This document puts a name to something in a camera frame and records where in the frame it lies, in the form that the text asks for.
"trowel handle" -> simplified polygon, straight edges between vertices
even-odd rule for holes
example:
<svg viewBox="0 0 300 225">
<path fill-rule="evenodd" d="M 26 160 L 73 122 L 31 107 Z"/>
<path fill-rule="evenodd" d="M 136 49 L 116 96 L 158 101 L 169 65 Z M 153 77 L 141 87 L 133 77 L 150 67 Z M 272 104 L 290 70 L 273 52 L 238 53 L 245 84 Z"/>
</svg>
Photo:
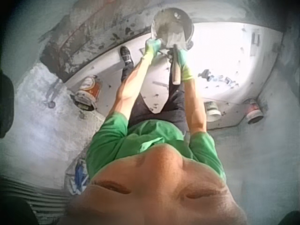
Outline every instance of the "trowel handle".
<svg viewBox="0 0 300 225">
<path fill-rule="evenodd" d="M 174 85 L 181 84 L 181 69 L 178 63 L 177 45 L 173 48 L 173 66 L 172 66 L 172 81 Z"/>
</svg>

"work glove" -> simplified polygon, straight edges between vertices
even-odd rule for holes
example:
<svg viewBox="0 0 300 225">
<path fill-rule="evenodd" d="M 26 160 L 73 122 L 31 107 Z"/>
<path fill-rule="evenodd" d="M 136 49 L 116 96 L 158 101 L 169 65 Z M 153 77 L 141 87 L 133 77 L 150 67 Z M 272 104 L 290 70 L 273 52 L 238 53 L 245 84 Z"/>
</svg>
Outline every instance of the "work glove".
<svg viewBox="0 0 300 225">
<path fill-rule="evenodd" d="M 158 54 L 161 47 L 161 39 L 148 39 L 146 41 L 146 51 L 142 59 L 146 60 L 151 64 L 153 58 Z"/>
<path fill-rule="evenodd" d="M 188 80 L 191 80 L 194 78 L 192 75 L 191 69 L 188 67 L 187 60 L 188 60 L 188 52 L 184 49 L 178 49 L 177 50 L 177 56 L 178 56 L 178 64 L 181 69 L 181 80 L 183 82 L 186 82 Z M 170 59 L 170 62 L 173 62 L 173 50 L 170 50 L 168 52 L 168 58 Z"/>
</svg>

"white paint can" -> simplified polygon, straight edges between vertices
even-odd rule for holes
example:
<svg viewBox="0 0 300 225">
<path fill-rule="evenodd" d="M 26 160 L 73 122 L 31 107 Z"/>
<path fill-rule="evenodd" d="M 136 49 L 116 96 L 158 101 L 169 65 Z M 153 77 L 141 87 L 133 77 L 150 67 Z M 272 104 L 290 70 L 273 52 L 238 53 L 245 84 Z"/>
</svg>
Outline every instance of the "white paint can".
<svg viewBox="0 0 300 225">
<path fill-rule="evenodd" d="M 219 111 L 218 105 L 215 102 L 204 103 L 206 110 L 207 122 L 215 122 L 222 117 L 222 113 Z"/>
<path fill-rule="evenodd" d="M 86 77 L 74 95 L 75 105 L 85 111 L 96 110 L 101 87 L 102 83 L 96 75 Z"/>
<path fill-rule="evenodd" d="M 263 113 L 258 105 L 258 103 L 253 99 L 248 99 L 245 101 L 247 105 L 246 118 L 248 124 L 254 124 L 263 119 Z"/>
</svg>

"sneaker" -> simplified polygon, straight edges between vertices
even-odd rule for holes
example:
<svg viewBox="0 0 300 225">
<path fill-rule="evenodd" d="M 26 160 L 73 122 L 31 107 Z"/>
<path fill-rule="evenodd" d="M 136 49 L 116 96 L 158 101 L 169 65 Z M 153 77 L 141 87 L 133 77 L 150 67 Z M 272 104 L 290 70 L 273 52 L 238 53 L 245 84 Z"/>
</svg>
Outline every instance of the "sneaker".
<svg viewBox="0 0 300 225">
<path fill-rule="evenodd" d="M 127 47 L 122 46 L 120 48 L 120 55 L 121 55 L 122 59 L 125 62 L 125 66 L 130 66 L 130 67 L 132 66 L 133 67 L 133 61 L 132 61 L 132 58 L 131 58 L 131 55 L 130 55 L 130 51 Z"/>
</svg>

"concrete wall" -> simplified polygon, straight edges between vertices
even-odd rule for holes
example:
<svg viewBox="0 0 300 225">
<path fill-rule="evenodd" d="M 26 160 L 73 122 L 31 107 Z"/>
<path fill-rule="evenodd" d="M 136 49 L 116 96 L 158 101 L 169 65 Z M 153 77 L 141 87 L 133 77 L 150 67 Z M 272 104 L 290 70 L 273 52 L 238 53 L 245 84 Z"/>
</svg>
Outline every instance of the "concrete wall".
<svg viewBox="0 0 300 225">
<path fill-rule="evenodd" d="M 218 156 L 226 172 L 227 185 L 237 204 L 241 205 L 243 163 L 239 129 L 238 127 L 224 128 L 209 131 L 209 134 L 214 138 Z"/>
<path fill-rule="evenodd" d="M 210 132 L 251 225 L 276 225 L 300 209 L 299 21 L 299 11 L 290 12 L 281 52 L 258 98 L 265 118 Z"/>
<path fill-rule="evenodd" d="M 1 31 L 1 69 L 15 86 L 39 59 L 52 29 L 78 0 L 20 0 Z"/>
<path fill-rule="evenodd" d="M 66 82 L 99 55 L 150 33 L 155 14 L 176 7 L 194 23 L 240 22 L 282 31 L 286 1 L 273 0 L 79 0 L 53 29 L 41 61 Z"/>
<path fill-rule="evenodd" d="M 0 175 L 33 186 L 63 189 L 65 171 L 104 121 L 82 112 L 42 63 L 15 90 L 15 119 L 0 139 Z M 56 107 L 48 108 L 52 96 Z"/>
</svg>

